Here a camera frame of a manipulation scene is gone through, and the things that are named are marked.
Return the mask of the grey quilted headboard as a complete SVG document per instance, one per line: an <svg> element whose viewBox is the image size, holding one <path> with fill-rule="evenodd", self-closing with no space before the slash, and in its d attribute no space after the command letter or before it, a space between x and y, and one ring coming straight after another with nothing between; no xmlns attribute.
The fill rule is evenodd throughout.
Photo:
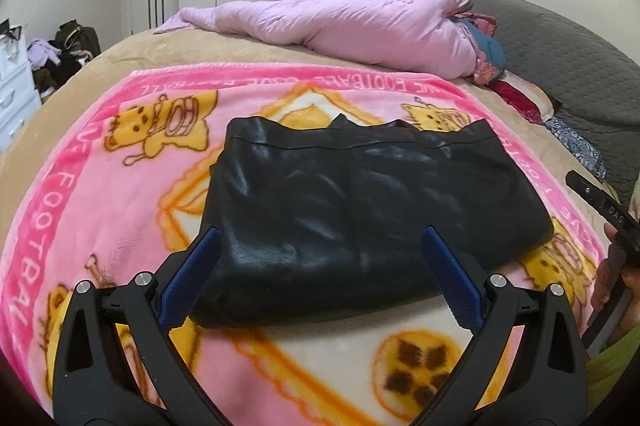
<svg viewBox="0 0 640 426"><path fill-rule="evenodd" d="M561 104L558 116L601 152L624 205L639 176L639 65L577 22L525 0L472 0L495 17L506 70Z"/></svg>

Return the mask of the pink cartoon fleece blanket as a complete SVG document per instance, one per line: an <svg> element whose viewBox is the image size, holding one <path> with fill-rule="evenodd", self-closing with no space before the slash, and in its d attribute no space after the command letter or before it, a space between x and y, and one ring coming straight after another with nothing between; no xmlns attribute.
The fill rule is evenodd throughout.
<svg viewBox="0 0 640 426"><path fill-rule="evenodd" d="M1 347L27 390L52 406L54 350L74 286L128 282L198 233L209 168L228 122L292 129L345 116L437 131L484 119L544 201L551 241L508 265L515 283L564 286L590 313L604 258L601 218L564 184L576 161L499 97L430 74L311 65L200 64L136 71L70 127L36 175L1 259ZM405 425L469 341L439 298L341 321L262 330L186 322L170 337L237 425Z"/></svg>

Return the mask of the black leather jacket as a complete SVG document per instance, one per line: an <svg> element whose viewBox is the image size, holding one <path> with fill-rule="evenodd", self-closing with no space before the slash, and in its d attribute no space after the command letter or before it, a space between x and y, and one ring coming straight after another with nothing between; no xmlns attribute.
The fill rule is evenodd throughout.
<svg viewBox="0 0 640 426"><path fill-rule="evenodd" d="M431 297L426 227L488 271L553 233L485 120L436 132L401 120L363 127L341 116L295 130L235 118L202 222L221 234L191 310L203 328L329 321Z"/></svg>

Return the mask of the blue white patterned cloth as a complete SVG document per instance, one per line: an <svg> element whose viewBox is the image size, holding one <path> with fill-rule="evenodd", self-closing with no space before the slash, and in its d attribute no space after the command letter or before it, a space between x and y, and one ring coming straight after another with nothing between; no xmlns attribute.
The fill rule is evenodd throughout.
<svg viewBox="0 0 640 426"><path fill-rule="evenodd" d="M605 179L604 158L588 140L558 117L551 117L544 126L596 179Z"/></svg>

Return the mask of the dark clothes pile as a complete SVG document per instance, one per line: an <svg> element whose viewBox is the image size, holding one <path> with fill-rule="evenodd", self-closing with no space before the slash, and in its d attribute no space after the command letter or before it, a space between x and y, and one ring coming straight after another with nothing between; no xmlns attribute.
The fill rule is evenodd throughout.
<svg viewBox="0 0 640 426"><path fill-rule="evenodd" d="M51 40L37 38L27 45L27 57L35 86L41 96L62 88L85 65L101 54L93 27L76 19L58 27Z"/></svg>

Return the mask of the red and cream pillow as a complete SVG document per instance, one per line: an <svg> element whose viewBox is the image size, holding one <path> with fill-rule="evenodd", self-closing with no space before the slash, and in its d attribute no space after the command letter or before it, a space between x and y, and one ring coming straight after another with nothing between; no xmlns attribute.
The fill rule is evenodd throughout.
<svg viewBox="0 0 640 426"><path fill-rule="evenodd" d="M525 120L544 126L555 116L558 103L540 86L511 71L505 71L488 84L488 89L515 109Z"/></svg>

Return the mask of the light pink quilt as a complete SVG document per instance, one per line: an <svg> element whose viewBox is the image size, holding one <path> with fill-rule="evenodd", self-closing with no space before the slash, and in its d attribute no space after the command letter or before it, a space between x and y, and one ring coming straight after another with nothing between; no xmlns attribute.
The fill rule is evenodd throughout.
<svg viewBox="0 0 640 426"><path fill-rule="evenodd" d="M442 79L480 71L481 33L459 15L471 0L263 0L180 8L157 34L201 29L298 45L349 62Z"/></svg>

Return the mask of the blue floral pillow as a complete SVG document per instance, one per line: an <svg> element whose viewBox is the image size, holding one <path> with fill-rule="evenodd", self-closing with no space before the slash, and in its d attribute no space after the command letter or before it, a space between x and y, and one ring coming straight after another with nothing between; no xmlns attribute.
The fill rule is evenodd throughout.
<svg viewBox="0 0 640 426"><path fill-rule="evenodd" d="M452 16L451 20L464 28L474 46L476 65L473 82L477 86L487 86L500 78L506 71L506 54L494 38L497 19L485 14L460 13Z"/></svg>

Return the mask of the white drawer cabinet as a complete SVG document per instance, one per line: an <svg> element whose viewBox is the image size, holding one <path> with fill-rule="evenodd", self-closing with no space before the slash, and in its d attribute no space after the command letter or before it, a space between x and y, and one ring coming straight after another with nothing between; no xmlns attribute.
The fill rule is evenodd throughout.
<svg viewBox="0 0 640 426"><path fill-rule="evenodd" d="M0 40L0 149L4 152L41 106L22 27L7 18Z"/></svg>

